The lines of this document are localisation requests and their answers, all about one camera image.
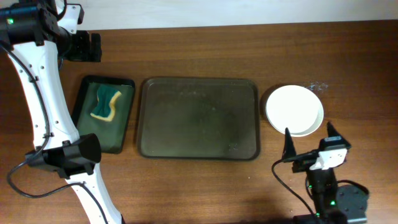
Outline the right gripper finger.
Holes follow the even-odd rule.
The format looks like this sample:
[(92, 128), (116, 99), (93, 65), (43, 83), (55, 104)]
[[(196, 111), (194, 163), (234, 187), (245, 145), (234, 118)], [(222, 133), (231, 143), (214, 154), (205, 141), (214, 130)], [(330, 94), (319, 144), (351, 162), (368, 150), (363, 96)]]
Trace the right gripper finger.
[(285, 129), (285, 140), (284, 140), (284, 149), (282, 152), (282, 160), (288, 161), (289, 159), (295, 157), (296, 151), (294, 147), (294, 142), (291, 137), (290, 131), (288, 128)]
[(340, 133), (335, 129), (330, 121), (326, 124), (326, 130), (329, 138), (340, 136)]

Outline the white plate top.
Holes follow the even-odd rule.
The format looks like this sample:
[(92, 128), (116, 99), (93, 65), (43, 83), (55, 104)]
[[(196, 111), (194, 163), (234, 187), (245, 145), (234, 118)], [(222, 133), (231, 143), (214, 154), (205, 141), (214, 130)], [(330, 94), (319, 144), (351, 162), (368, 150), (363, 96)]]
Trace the white plate top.
[(293, 137), (304, 137), (315, 132), (324, 119), (319, 97), (298, 85), (276, 88), (265, 102), (265, 115), (271, 126), (284, 134), (288, 129)]

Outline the green and yellow sponge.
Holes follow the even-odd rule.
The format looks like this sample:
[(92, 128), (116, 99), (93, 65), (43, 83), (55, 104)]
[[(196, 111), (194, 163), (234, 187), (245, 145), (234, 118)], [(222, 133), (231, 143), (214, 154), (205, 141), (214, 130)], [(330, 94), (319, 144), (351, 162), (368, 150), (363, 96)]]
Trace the green and yellow sponge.
[(122, 93), (108, 85), (100, 85), (96, 92), (97, 105), (90, 116), (105, 122), (111, 122), (116, 115), (116, 101)]

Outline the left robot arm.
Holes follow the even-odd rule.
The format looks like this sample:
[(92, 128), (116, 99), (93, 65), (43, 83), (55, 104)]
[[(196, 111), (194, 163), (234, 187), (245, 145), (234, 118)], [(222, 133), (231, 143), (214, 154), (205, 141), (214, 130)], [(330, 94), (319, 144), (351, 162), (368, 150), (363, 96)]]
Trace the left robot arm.
[(77, 29), (84, 14), (79, 4), (16, 2), (1, 9), (1, 48), (16, 68), (34, 130), (24, 164), (64, 179), (91, 223), (123, 223), (101, 176), (100, 142), (78, 133), (60, 82), (59, 61), (101, 60), (100, 35)]

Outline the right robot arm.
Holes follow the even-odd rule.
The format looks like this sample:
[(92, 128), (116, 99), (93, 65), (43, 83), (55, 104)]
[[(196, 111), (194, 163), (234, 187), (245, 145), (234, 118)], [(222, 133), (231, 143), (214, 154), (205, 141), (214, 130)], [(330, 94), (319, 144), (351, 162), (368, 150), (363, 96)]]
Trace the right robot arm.
[(292, 136), (285, 130), (283, 163), (292, 163), (292, 172), (304, 172), (305, 189), (315, 209), (308, 215), (293, 217), (294, 223), (366, 223), (369, 190), (352, 180), (338, 180), (334, 169), (346, 162), (351, 144), (326, 124), (328, 136), (318, 148), (297, 154)]

